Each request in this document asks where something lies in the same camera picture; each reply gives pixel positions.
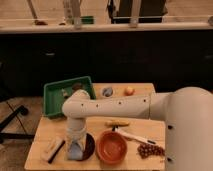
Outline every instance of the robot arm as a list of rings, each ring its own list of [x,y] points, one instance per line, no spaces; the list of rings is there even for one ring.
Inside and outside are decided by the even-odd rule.
[[[63,105],[68,128],[81,137],[85,117],[116,116],[165,121],[166,171],[213,170],[213,95],[188,87],[174,93],[89,100],[80,90]]]

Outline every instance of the orange bowl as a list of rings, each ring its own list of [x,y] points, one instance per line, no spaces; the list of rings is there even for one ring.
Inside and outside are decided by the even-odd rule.
[[[126,156],[127,144],[122,135],[114,131],[103,132],[96,141],[96,152],[106,164],[118,164]]]

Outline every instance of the green basket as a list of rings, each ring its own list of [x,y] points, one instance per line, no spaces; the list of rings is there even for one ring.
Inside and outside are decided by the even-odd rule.
[[[71,96],[73,94],[72,86],[75,83],[81,83],[83,89],[89,93],[90,98],[96,99],[92,81],[89,76],[47,83],[44,85],[44,116],[51,119],[64,116],[62,105],[66,99],[63,97],[62,89]]]

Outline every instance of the dark cabinet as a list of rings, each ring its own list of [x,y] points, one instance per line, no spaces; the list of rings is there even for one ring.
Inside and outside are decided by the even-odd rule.
[[[153,82],[157,91],[213,85],[212,30],[0,35],[0,82],[15,96],[45,83]]]

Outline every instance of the grapes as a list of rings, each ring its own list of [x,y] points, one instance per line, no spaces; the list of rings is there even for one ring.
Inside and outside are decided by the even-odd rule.
[[[138,147],[138,152],[142,159],[149,157],[150,155],[164,156],[165,150],[157,145],[151,145],[146,143],[141,143]]]

